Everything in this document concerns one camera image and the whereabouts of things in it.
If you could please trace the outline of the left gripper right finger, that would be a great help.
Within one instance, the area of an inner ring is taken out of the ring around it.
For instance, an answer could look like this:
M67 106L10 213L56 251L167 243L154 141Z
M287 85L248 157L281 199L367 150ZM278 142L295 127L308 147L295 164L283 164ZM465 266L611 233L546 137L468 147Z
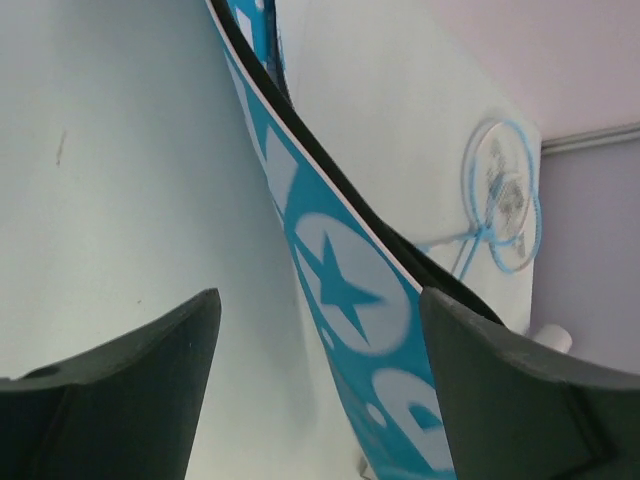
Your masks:
M435 288L420 311L458 478L638 478L637 375L540 345Z

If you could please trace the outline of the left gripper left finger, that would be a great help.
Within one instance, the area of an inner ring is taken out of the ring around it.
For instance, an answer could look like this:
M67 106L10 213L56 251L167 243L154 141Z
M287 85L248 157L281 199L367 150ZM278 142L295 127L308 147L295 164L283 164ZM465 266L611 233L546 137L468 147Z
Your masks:
M217 290L1 381L4 479L182 479L221 320Z

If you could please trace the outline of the blue racket bag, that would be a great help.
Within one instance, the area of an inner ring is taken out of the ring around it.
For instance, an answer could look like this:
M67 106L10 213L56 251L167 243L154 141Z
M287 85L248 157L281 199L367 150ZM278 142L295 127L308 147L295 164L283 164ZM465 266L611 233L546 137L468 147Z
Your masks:
M269 77L235 1L208 9L340 402L380 479L455 477L419 297L489 306L382 221Z

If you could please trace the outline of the white shuttlecock tube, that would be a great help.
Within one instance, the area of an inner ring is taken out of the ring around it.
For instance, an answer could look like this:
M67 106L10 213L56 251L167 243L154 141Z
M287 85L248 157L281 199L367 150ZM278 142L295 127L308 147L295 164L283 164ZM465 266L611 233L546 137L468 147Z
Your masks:
M573 344L571 334L557 324L542 326L531 339L540 345L564 354L569 352Z

